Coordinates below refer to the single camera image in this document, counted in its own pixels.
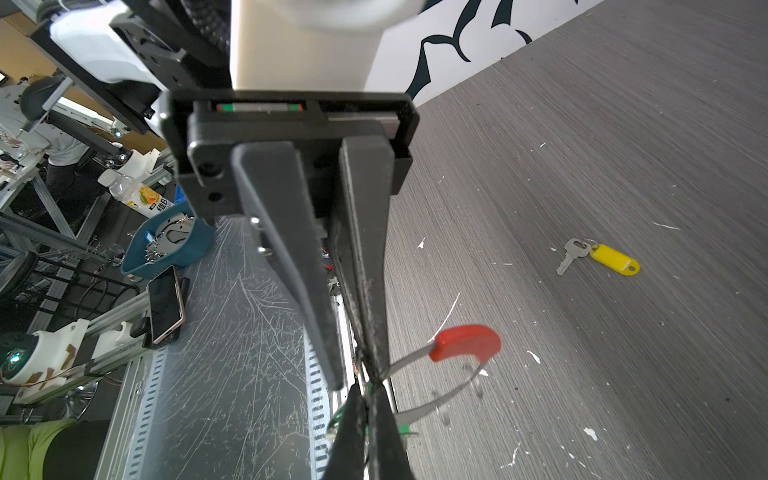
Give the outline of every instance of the red plastic grip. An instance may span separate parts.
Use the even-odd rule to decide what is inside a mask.
[[[502,349],[502,339],[485,325],[462,325],[443,330],[435,337],[429,353],[433,362],[459,355],[473,355],[485,363]]]

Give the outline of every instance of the smartphone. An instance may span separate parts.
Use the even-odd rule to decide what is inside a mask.
[[[160,344],[184,323],[184,300],[175,266],[151,280],[149,291],[149,328],[152,343]]]

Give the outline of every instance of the yellow plastic tag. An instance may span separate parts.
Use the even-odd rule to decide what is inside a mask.
[[[595,245],[589,254],[598,262],[622,275],[632,276],[640,271],[640,264],[634,258],[627,257],[622,252],[617,252],[605,245]]]

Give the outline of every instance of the blue object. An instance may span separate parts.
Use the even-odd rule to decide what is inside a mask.
[[[205,257],[210,245],[214,242],[216,228],[211,227],[202,220],[195,220],[192,231],[179,250],[169,253],[154,262],[147,262],[147,234],[154,234],[157,228],[165,220],[177,214],[194,215],[192,207],[186,201],[173,205],[162,214],[147,219],[136,230],[134,239],[125,251],[125,258],[120,267],[123,275],[140,276],[146,280],[152,280],[163,273],[169,266],[187,266]]]
[[[181,202],[185,201],[187,198],[184,196],[184,191],[181,190],[181,185],[176,186],[176,194],[174,195],[174,203],[180,204]]]

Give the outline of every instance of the green cloth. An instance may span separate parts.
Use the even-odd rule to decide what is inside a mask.
[[[54,437],[70,425],[74,425],[74,420],[0,429],[0,480],[42,480],[48,447]]]

